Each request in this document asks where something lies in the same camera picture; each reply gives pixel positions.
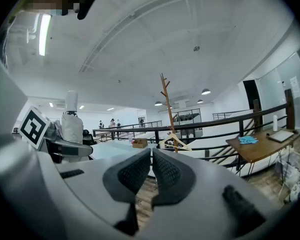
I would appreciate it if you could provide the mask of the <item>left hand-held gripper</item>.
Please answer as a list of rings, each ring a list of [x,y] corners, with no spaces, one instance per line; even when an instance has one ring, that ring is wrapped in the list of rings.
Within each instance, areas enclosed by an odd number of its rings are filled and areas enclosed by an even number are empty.
[[[61,139],[56,126],[38,108],[31,105],[19,127],[21,137],[35,150],[48,153],[53,162],[60,164],[63,156],[88,157],[93,153],[90,145],[61,141],[61,147],[56,141]]]

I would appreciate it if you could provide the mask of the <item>light blue table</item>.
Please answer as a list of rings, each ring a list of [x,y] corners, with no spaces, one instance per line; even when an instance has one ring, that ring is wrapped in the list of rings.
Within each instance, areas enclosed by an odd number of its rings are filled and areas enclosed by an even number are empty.
[[[156,148],[157,145],[154,143],[148,144],[145,148],[133,148],[132,145],[119,142],[105,142],[101,144],[92,145],[93,152],[89,156],[93,160],[106,159],[121,155],[135,155],[138,152],[143,151],[146,148]]]

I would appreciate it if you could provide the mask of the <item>brown wooden organizer box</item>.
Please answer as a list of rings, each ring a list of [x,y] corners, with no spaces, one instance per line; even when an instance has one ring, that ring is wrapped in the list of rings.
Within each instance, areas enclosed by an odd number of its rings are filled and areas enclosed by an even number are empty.
[[[148,146],[148,140],[146,138],[136,138],[132,142],[132,147],[136,149],[144,149]]]

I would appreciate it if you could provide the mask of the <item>grey laptop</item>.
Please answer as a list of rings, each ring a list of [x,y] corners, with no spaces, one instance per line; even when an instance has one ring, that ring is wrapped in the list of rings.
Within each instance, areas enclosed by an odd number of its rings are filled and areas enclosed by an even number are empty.
[[[272,135],[269,135],[268,139],[279,142],[279,143],[283,143],[287,139],[291,138],[293,135],[294,135],[293,132],[281,130]]]

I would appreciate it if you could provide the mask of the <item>clear plastic storage bin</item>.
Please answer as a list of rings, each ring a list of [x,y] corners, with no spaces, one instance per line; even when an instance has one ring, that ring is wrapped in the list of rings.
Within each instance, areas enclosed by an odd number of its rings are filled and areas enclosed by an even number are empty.
[[[275,173],[284,187],[288,188],[288,196],[284,202],[296,202],[300,198],[300,153],[291,151],[275,163]]]

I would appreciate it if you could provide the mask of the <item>black office chair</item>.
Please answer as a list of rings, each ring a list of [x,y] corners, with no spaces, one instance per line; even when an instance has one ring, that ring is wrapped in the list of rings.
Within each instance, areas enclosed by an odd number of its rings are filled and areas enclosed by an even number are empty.
[[[97,141],[94,140],[93,135],[87,129],[84,129],[82,132],[82,143],[84,145],[92,146],[96,145]]]

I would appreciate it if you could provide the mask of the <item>light wooden clothes hanger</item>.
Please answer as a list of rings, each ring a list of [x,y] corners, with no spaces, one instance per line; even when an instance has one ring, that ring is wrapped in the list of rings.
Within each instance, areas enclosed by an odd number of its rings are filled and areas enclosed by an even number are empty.
[[[168,144],[168,143],[166,144],[168,147],[172,147],[177,150],[181,149],[181,150],[185,150],[185,151],[192,151],[192,149],[187,144],[182,142],[175,133],[169,134],[166,139],[163,139],[159,142],[159,145],[165,144],[168,141],[173,141],[173,145]]]

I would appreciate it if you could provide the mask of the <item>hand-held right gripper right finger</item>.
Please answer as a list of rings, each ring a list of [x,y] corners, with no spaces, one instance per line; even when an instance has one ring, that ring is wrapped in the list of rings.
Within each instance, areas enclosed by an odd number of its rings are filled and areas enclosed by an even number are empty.
[[[158,149],[152,151],[152,171],[158,187],[158,195],[151,201],[153,207],[180,203],[193,190],[197,180],[191,167]]]

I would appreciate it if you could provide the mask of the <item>white paper sign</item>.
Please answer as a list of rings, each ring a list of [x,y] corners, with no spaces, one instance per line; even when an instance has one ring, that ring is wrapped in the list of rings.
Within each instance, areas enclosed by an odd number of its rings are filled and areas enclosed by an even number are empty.
[[[290,78],[290,85],[291,85],[293,97],[295,99],[300,98],[300,86],[296,76]]]

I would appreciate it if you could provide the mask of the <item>pile of blue clothes pegs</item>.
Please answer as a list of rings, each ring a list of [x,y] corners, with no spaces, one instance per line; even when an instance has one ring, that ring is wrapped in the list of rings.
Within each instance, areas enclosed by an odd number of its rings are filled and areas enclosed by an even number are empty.
[[[256,144],[258,142],[258,140],[251,135],[240,136],[238,140],[241,145]]]

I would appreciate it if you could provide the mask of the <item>brown wooden coat rack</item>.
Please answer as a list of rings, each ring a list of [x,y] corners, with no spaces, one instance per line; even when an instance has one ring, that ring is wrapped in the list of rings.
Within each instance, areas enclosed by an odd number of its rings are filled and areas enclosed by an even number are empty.
[[[168,116],[170,121],[170,130],[172,134],[175,134],[174,119],[172,117],[171,105],[170,105],[168,91],[167,91],[167,87],[170,84],[170,81],[166,82],[167,78],[164,77],[163,73],[160,73],[160,79],[161,79],[162,89],[163,89],[163,91],[161,91],[160,93],[165,97],[165,103],[168,109]]]

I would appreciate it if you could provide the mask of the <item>brown wooden desk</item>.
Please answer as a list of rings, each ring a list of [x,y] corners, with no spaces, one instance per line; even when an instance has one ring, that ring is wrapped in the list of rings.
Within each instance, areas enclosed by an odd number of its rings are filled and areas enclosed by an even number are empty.
[[[242,169],[246,164],[249,164],[248,172],[245,175],[246,177],[249,177],[253,173],[257,162],[269,159],[268,165],[270,165],[271,162],[275,161],[275,159],[272,158],[273,155],[277,154],[278,157],[281,158],[282,150],[292,146],[300,137],[300,131],[298,130],[286,129],[281,131],[293,132],[294,135],[282,143],[268,139],[269,135],[275,133],[272,130],[251,134],[251,136],[258,140],[255,144],[240,144],[238,137],[227,139],[226,143],[237,152],[237,166],[235,173],[242,177]]]

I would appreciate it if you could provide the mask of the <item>black metal railing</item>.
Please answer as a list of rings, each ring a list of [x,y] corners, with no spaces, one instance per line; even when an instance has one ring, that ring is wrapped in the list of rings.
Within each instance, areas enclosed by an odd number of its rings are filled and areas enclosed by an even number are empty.
[[[133,140],[147,139],[148,144],[156,144],[156,148],[163,151],[178,151],[181,155],[224,166],[236,174],[238,153],[226,143],[226,140],[250,136],[266,130],[273,131],[273,115],[278,117],[278,131],[288,130],[286,106],[285,103],[257,112],[240,111],[237,116],[225,119],[176,125],[174,127],[176,136],[192,151],[167,146],[166,144],[174,144],[172,140],[159,145],[159,142],[171,133],[169,126],[121,129],[123,135],[117,140],[111,140],[110,129],[104,129],[106,137],[104,143],[116,142],[129,145],[128,138],[132,135]],[[248,169],[249,164],[246,164],[241,170],[243,176]]]

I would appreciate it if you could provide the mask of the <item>black framed glass partition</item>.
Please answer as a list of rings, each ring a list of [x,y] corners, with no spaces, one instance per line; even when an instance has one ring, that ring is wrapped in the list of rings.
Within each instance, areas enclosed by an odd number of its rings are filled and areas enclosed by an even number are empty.
[[[174,118],[174,122],[178,125],[195,124],[201,121],[201,111],[199,108],[179,111]]]

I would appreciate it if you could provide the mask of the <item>long ceiling tube light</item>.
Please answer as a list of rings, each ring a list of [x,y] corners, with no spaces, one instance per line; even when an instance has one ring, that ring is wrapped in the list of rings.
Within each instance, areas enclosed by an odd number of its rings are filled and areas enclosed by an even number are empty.
[[[40,24],[40,32],[39,32],[39,43],[38,43],[38,52],[40,56],[46,55],[46,40],[49,29],[49,24],[51,20],[51,15],[43,14]]]

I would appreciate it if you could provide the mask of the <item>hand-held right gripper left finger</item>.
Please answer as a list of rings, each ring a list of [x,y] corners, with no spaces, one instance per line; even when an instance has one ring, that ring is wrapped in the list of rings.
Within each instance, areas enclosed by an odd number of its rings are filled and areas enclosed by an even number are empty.
[[[115,228],[133,236],[138,230],[136,195],[148,177],[151,166],[151,149],[139,153],[109,167],[102,176],[102,182],[114,201],[128,204],[125,219]]]

